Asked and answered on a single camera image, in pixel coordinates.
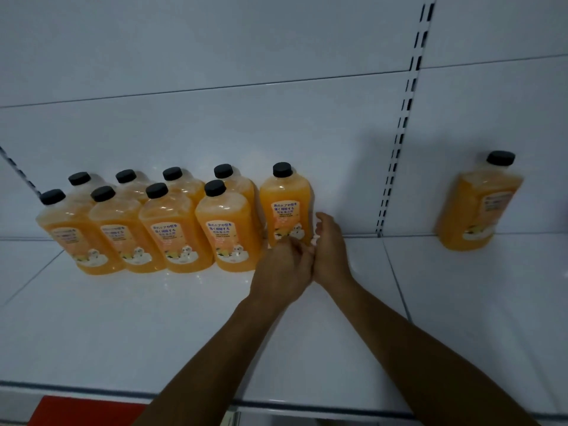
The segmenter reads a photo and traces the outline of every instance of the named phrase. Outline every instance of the red object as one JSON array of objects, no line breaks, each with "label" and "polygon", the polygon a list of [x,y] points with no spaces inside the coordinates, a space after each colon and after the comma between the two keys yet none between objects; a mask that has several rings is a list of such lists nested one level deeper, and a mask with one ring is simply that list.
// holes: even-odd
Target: red object
[{"label": "red object", "polygon": [[130,426],[143,404],[44,396],[28,426]]}]

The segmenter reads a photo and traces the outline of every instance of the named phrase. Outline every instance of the person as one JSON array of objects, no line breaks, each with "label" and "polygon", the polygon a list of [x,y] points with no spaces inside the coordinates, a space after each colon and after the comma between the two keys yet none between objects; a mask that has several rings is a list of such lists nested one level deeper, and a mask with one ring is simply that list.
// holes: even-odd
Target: person
[{"label": "person", "polygon": [[330,294],[424,425],[537,424],[483,372],[361,287],[349,270],[340,227],[330,215],[316,216],[315,250],[290,237],[268,250],[249,295],[135,426],[218,426],[266,333],[312,280]]}]

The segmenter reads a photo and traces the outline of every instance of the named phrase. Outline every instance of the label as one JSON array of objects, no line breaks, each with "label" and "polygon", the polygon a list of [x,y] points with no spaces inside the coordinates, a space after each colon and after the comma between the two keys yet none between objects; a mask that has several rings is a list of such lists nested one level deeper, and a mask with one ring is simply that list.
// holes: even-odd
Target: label
[{"label": "label", "polygon": [[152,256],[136,243],[127,226],[122,224],[107,224],[101,226],[104,235],[109,238],[118,255],[128,264],[146,264],[152,261]]},{"label": "label", "polygon": [[300,224],[300,203],[297,200],[275,201],[272,205],[274,218],[274,238],[292,236],[303,239],[305,232]]},{"label": "label", "polygon": [[213,239],[217,258],[227,263],[240,263],[248,259],[248,252],[238,241],[234,222],[215,220],[205,223]]},{"label": "label", "polygon": [[97,267],[109,261],[107,256],[89,244],[79,229],[59,227],[51,230],[51,236],[81,266]]},{"label": "label", "polygon": [[193,263],[199,258],[183,235],[180,224],[176,222],[158,222],[151,225],[154,237],[166,258],[175,264]]},{"label": "label", "polygon": [[513,191],[500,191],[481,198],[478,214],[465,230],[466,241],[478,241],[495,233],[495,226],[513,197]]}]

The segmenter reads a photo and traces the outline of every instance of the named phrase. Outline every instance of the bottle cap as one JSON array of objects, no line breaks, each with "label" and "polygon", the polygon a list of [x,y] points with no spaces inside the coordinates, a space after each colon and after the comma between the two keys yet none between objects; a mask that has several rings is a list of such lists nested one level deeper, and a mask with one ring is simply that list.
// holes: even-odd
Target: bottle cap
[{"label": "bottle cap", "polygon": [[112,199],[115,194],[116,192],[114,191],[114,188],[112,188],[110,185],[104,185],[102,187],[96,188],[91,193],[91,197],[95,202],[99,203],[101,201]]},{"label": "bottle cap", "polygon": [[165,196],[167,192],[167,185],[163,182],[156,182],[146,188],[146,196],[148,196],[149,199],[159,199]]},{"label": "bottle cap", "polygon": [[39,200],[44,205],[56,204],[61,200],[65,199],[65,193],[61,191],[59,188],[56,190],[49,190],[39,196]]},{"label": "bottle cap", "polygon": [[487,162],[495,166],[510,166],[515,161],[515,154],[509,151],[492,151]]},{"label": "bottle cap", "polygon": [[205,194],[208,197],[217,197],[227,190],[225,183],[220,179],[210,180],[205,184]]},{"label": "bottle cap", "polygon": [[290,163],[276,163],[272,166],[272,174],[277,178],[287,178],[292,176],[292,166]]},{"label": "bottle cap", "polygon": [[77,172],[72,174],[67,179],[69,179],[71,185],[76,187],[77,185],[83,185],[89,182],[91,180],[91,175],[89,175],[87,172]]},{"label": "bottle cap", "polygon": [[180,179],[181,175],[183,175],[183,172],[181,171],[181,169],[179,167],[170,167],[169,169],[166,169],[165,171],[162,172],[162,175],[164,175],[164,179],[165,180],[176,180],[176,179]]},{"label": "bottle cap", "polygon": [[215,172],[216,178],[225,179],[233,174],[233,166],[230,164],[219,164],[213,169],[213,172]]},{"label": "bottle cap", "polygon": [[126,184],[136,179],[136,173],[132,169],[126,169],[117,173],[117,181],[119,184]]}]

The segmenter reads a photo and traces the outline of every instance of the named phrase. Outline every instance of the bottle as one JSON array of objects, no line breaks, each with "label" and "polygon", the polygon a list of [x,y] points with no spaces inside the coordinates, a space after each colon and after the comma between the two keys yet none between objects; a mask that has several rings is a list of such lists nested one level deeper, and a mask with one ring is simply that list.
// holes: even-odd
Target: bottle
[{"label": "bottle", "polygon": [[36,218],[39,226],[69,254],[79,269],[103,275],[124,269],[120,259],[88,214],[94,202],[71,200],[61,190],[40,195],[46,207]]},{"label": "bottle", "polygon": [[69,200],[84,200],[95,206],[91,193],[98,187],[108,185],[102,179],[92,179],[87,172],[77,172],[67,178],[73,189],[67,194]]},{"label": "bottle", "polygon": [[138,200],[117,196],[109,185],[98,187],[91,197],[96,205],[89,219],[110,241],[126,269],[144,274],[166,268],[162,253],[138,220],[142,207]]},{"label": "bottle", "polygon": [[162,172],[168,190],[175,193],[183,193],[189,197],[195,206],[205,197],[202,180],[184,174],[179,167],[170,167]]},{"label": "bottle", "polygon": [[126,169],[120,171],[116,174],[118,181],[117,193],[121,197],[136,199],[141,204],[148,201],[148,196],[146,196],[146,188],[148,188],[151,182],[143,181],[138,178],[136,172],[132,169]]},{"label": "bottle", "polygon": [[245,199],[248,200],[251,205],[254,226],[257,228],[260,236],[262,237],[262,225],[260,224],[259,214],[256,210],[254,184],[252,181],[249,178],[235,174],[233,172],[233,166],[230,164],[220,164],[215,167],[213,172],[215,173],[215,178],[221,179],[225,183],[228,191],[234,191],[245,196]]},{"label": "bottle", "polygon": [[288,163],[276,163],[273,177],[260,187],[260,203],[266,225],[268,242],[274,246],[284,236],[293,236],[309,245],[312,238],[309,182],[292,171]]},{"label": "bottle", "polygon": [[220,179],[205,184],[205,198],[195,214],[215,251],[215,260],[228,272],[254,270],[260,258],[262,238],[252,219],[245,196],[228,191]]},{"label": "bottle", "polygon": [[172,272],[197,272],[213,264],[207,237],[195,218],[195,206],[181,193],[169,193],[159,182],[146,188],[148,200],[138,217],[165,256]]},{"label": "bottle", "polygon": [[512,152],[493,151],[477,170],[459,175],[436,227],[446,248],[472,250],[491,240],[499,218],[522,184],[521,176],[507,172],[514,161]]}]

